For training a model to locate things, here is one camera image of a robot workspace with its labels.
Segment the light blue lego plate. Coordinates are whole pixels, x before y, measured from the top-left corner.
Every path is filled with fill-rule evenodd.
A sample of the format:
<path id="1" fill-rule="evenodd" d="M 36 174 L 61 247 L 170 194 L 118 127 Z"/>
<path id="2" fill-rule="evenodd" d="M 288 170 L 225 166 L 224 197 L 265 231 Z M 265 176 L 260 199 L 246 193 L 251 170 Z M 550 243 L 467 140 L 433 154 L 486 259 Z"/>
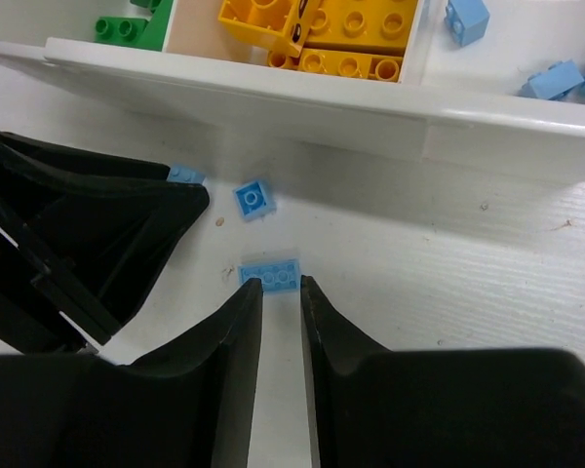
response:
<path id="1" fill-rule="evenodd" d="M 294 258 L 243 264 L 238 274 L 240 284 L 259 279 L 266 294 L 290 293 L 300 288 L 300 266 Z"/>

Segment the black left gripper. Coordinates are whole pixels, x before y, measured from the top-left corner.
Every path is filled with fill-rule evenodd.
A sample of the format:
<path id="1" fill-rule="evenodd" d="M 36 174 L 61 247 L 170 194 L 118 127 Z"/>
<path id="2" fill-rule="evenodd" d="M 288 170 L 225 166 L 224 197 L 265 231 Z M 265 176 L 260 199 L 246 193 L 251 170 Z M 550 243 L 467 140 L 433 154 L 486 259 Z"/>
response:
<path id="1" fill-rule="evenodd" d="M 95 353 L 147 298 L 210 203 L 168 168 L 0 133 L 0 339 L 23 354 Z M 248 280 L 212 315 L 129 365 L 0 355 L 0 467 L 244 467 L 262 331 Z"/>

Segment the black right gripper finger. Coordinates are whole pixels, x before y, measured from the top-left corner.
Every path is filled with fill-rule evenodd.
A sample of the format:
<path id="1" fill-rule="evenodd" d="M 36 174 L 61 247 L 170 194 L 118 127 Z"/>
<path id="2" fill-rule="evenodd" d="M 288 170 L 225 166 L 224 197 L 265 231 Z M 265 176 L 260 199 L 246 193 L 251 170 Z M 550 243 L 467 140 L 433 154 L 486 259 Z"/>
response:
<path id="1" fill-rule="evenodd" d="M 300 287 L 316 467 L 585 467 L 585 364 L 552 348 L 393 351 Z"/>

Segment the green lego plate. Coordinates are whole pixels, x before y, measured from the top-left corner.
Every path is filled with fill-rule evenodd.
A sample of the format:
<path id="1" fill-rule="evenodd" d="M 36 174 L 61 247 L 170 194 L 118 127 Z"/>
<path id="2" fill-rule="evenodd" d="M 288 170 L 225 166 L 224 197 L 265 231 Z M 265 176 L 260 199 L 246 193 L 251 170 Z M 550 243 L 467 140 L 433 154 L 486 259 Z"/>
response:
<path id="1" fill-rule="evenodd" d="M 131 1 L 131 4 L 148 11 L 150 18 L 99 17 L 95 24 L 95 42 L 161 52 L 174 1 Z"/>

